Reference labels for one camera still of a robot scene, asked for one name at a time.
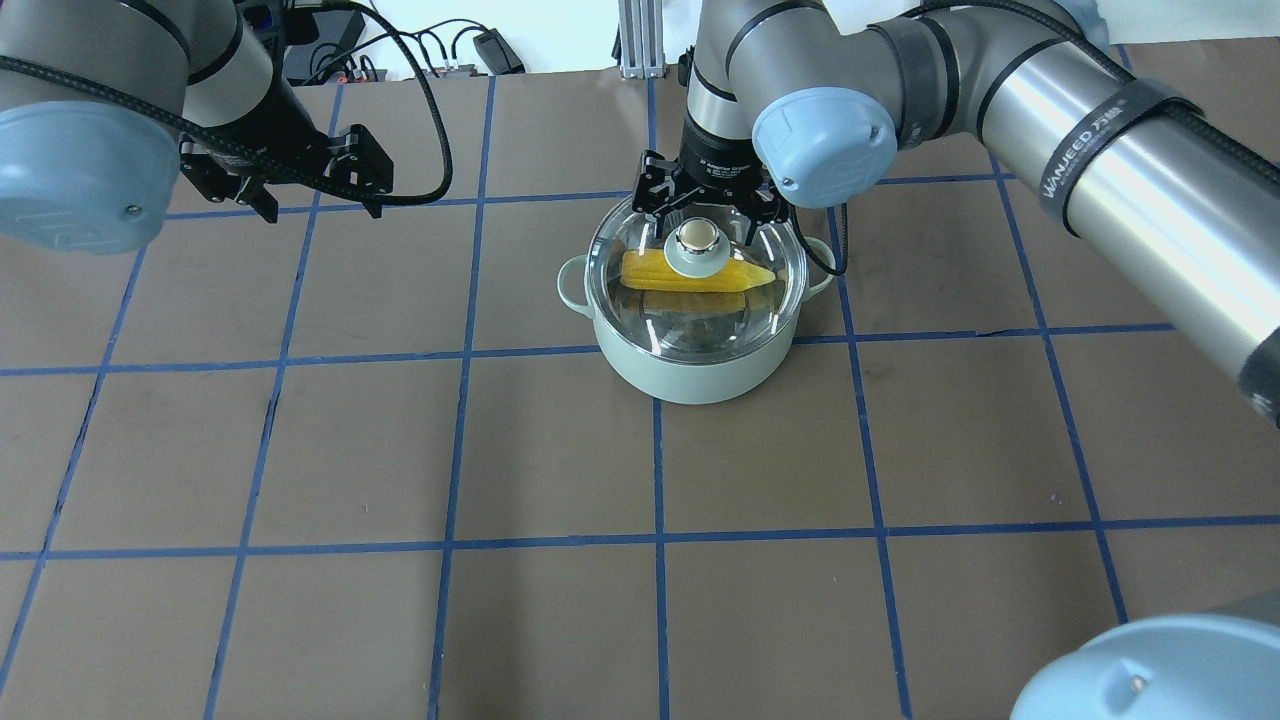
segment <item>cooking pot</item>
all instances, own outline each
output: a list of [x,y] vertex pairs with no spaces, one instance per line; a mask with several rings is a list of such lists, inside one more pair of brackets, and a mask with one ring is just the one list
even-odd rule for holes
[[[663,224],[677,233],[703,220],[716,227],[728,252],[726,247],[699,247],[692,255],[750,263],[772,270],[773,281],[742,292],[627,287],[622,282],[627,251],[666,251],[667,258],[678,260],[672,255],[677,252],[673,234],[659,237],[657,223],[634,213],[630,199],[605,215],[588,252],[564,263],[557,278],[561,300],[591,319],[600,351],[620,375],[653,397],[686,405],[742,395],[764,382],[786,357],[800,306],[833,279],[828,275],[809,286],[809,264],[800,242],[808,242],[828,265],[836,263],[826,242],[796,237],[786,223],[762,224],[748,238],[751,222],[732,208],[689,205],[671,213]],[[681,247],[689,250],[684,243]],[[696,278],[705,273],[681,263],[672,263],[672,268],[689,278],[682,288],[704,287],[698,283],[705,281]],[[585,304],[570,299],[579,274]]]

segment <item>light blue object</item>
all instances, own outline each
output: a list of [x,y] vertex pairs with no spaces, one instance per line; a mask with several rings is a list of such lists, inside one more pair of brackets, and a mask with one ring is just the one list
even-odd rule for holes
[[114,105],[35,102],[0,113],[0,233],[99,255],[151,242],[178,178],[159,124]]
[[778,97],[755,118],[751,142],[782,196],[800,208],[831,208],[867,192],[897,156],[888,110],[847,87]]
[[1098,0],[1057,0],[1057,4],[1071,13],[1089,42],[1103,50],[1110,49],[1111,31],[1107,28],[1107,20],[1098,12]]
[[1041,670],[1012,720],[1257,720],[1277,708],[1280,628],[1194,614],[1098,635]]

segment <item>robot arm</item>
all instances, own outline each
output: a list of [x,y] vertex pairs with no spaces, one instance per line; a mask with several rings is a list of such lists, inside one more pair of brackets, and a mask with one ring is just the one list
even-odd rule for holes
[[[646,152],[635,209],[698,196],[781,222],[870,190],[899,149],[970,132],[1280,425],[1280,176],[1068,41],[1076,15],[1098,19],[1085,4],[927,3],[841,36],[813,0],[704,3],[680,158]],[[776,205],[744,200],[762,181]]]
[[[266,183],[294,176],[365,191],[375,217],[381,205],[371,196],[392,188],[392,161],[362,126],[337,138],[315,128],[232,0],[5,0],[0,56],[91,81],[259,149],[201,147],[140,108],[0,70],[0,232],[19,240],[136,250],[160,231],[179,168],[207,200],[234,199],[268,222],[278,204]],[[346,182],[352,176],[355,186]]]

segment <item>white wall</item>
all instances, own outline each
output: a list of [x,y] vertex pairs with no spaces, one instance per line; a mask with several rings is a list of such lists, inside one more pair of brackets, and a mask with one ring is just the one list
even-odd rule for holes
[[[827,0],[832,17],[844,32],[893,17],[918,0]],[[471,0],[451,4],[425,0],[376,0],[378,8],[397,27],[413,31],[445,18],[466,14],[502,31],[520,54],[529,72],[602,69],[613,65],[609,53],[618,24],[617,0]],[[1262,37],[1280,35],[1280,0],[1098,0],[1111,26],[1115,42],[1164,42],[1216,37]],[[701,0],[663,1],[663,45],[667,61],[675,63],[694,42]],[[445,45],[466,27],[442,28]],[[370,28],[366,35],[378,31]],[[434,41],[428,38],[433,61],[439,64]],[[407,65],[390,41],[369,50],[379,68],[390,68],[393,78],[406,77]],[[470,38],[458,42],[458,59],[479,63]]]

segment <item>blue joint cap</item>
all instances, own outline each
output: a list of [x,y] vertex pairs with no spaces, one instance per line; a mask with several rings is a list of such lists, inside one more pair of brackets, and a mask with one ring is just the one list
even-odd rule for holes
[[0,113],[0,233],[52,250],[138,250],[164,225],[174,138],[142,115],[58,100]]
[[778,97],[755,119],[751,142],[782,196],[800,208],[832,208],[867,192],[897,156],[888,110],[847,87]]
[[1057,4],[1071,13],[1075,24],[1080,26],[1089,42],[1102,50],[1111,46],[1111,31],[1098,12],[1098,0],[1057,0]]

